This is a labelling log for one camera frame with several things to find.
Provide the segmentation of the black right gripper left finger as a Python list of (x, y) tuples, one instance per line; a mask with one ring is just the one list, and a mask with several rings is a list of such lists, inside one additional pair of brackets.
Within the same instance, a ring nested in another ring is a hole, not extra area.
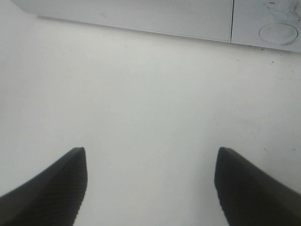
[(83, 147), (71, 149), (26, 183), (0, 198), (2, 226), (72, 226), (87, 189)]

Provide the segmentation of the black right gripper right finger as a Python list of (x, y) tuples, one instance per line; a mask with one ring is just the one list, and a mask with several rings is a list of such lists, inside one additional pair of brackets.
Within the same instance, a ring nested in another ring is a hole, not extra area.
[(233, 149), (219, 148), (214, 185), (230, 226), (301, 224), (301, 195)]

